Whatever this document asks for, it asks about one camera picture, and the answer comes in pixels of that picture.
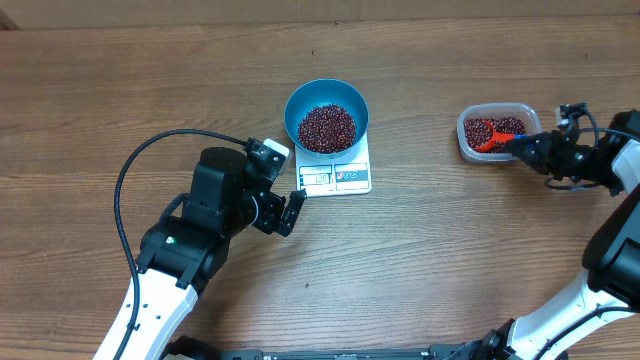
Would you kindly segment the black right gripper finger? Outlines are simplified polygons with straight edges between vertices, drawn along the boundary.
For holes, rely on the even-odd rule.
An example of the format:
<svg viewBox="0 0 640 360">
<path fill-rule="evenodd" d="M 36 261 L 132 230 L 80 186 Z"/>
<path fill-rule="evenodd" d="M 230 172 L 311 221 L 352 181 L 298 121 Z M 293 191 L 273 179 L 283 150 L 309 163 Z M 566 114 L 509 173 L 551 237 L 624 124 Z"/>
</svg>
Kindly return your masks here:
<svg viewBox="0 0 640 360">
<path fill-rule="evenodd" d="M 552 145 L 553 136 L 549 132 L 521 135 L 505 143 L 506 153 L 544 152 Z"/>
<path fill-rule="evenodd" d="M 513 152 L 513 155 L 531 167 L 538 174 L 549 174 L 549 164 L 545 155 L 540 155 L 534 150 L 520 149 Z"/>
</svg>

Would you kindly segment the red scoop blue handle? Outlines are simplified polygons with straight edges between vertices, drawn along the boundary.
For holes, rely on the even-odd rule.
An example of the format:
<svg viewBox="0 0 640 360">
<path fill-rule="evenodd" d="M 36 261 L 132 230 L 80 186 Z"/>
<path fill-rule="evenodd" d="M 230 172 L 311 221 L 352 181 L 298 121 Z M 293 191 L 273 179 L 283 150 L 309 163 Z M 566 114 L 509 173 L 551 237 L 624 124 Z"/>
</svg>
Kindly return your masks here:
<svg viewBox="0 0 640 360">
<path fill-rule="evenodd" d="M 493 124 L 489 121 L 485 122 L 485 125 L 491 130 L 491 137 L 482 145 L 473 147 L 473 150 L 479 153 L 490 152 L 497 143 L 506 144 L 509 141 L 524 138 L 525 134 L 512 134 L 512 133 L 500 133 L 497 132 Z"/>
</svg>

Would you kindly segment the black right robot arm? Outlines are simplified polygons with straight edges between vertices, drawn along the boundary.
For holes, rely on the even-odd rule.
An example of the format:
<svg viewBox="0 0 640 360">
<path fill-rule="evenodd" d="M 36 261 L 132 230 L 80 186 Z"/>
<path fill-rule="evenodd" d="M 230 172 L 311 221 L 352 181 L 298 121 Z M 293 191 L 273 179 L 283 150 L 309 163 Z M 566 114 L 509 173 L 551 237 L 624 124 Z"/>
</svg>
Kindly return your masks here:
<svg viewBox="0 0 640 360">
<path fill-rule="evenodd" d="M 556 109 L 557 128 L 510 140 L 506 150 L 545 175 L 548 188 L 568 178 L 574 187 L 603 186 L 625 200 L 596 231 L 575 280 L 531 314 L 511 319 L 483 339 L 462 345 L 454 359 L 565 359 L 589 334 L 639 311 L 639 113 L 616 114 L 610 125 L 579 124 L 587 106 Z M 578 139 L 588 131 L 593 145 Z"/>
</svg>

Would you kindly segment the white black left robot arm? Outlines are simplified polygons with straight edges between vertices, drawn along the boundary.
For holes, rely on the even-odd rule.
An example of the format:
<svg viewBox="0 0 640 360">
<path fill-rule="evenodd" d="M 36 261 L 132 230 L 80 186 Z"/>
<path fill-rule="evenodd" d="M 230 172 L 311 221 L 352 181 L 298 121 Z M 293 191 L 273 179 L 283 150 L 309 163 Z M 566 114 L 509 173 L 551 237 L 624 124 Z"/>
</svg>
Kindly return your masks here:
<svg viewBox="0 0 640 360">
<path fill-rule="evenodd" d="M 267 139 L 243 150 L 202 151 L 191 189 L 178 195 L 143 236 L 120 311 L 98 359 L 159 359 L 209 280 L 226 262 L 231 239 L 248 226 L 288 236 L 305 191 L 271 190 L 291 157 Z"/>
</svg>

